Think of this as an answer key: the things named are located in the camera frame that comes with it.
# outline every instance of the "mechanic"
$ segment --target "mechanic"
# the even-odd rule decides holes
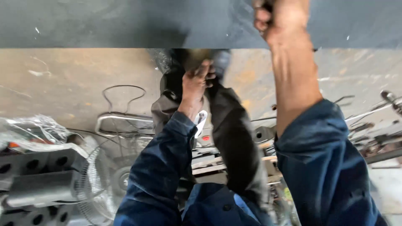
[[[272,53],[277,99],[278,168],[302,225],[386,225],[369,192],[367,165],[348,140],[339,107],[323,99],[313,45],[306,31],[308,0],[277,0],[272,13],[255,2],[254,26]],[[262,151],[252,138],[246,110],[222,85],[228,51],[185,72],[175,51],[154,49],[164,73],[161,97],[152,105],[156,137],[131,168],[115,226],[273,225],[268,210]],[[193,184],[193,121],[210,103],[213,141],[227,166],[227,185]],[[181,181],[192,184],[178,208]]]

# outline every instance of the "hand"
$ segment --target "hand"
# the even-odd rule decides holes
[[[204,104],[204,92],[212,87],[208,82],[215,78],[215,69],[211,60],[204,60],[197,69],[187,71],[183,76],[183,96],[177,111],[194,121]]]
[[[271,0],[274,2],[272,12],[263,8],[265,1],[254,1],[254,27],[270,46],[306,33],[309,0]]]

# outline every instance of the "bolt hole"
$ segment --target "bolt hole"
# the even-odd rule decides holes
[[[43,220],[43,215],[39,214],[32,220],[32,224],[39,225],[42,222],[42,220]]]
[[[11,164],[2,165],[2,167],[0,168],[0,173],[4,174],[4,173],[8,172],[10,169],[11,169]]]
[[[62,217],[60,217],[60,222],[66,221],[66,220],[67,220],[67,216],[68,216],[68,214],[67,214],[67,213],[64,213],[64,214],[62,215]]]
[[[34,159],[34,160],[29,161],[29,162],[27,163],[27,168],[33,170],[33,169],[35,169],[36,167],[38,167],[38,165],[39,165],[39,160]]]
[[[56,160],[56,164],[58,165],[58,166],[63,166],[64,164],[66,164],[67,163],[67,160],[68,160],[68,158],[67,157],[60,157],[60,158],[58,158],[57,160]]]

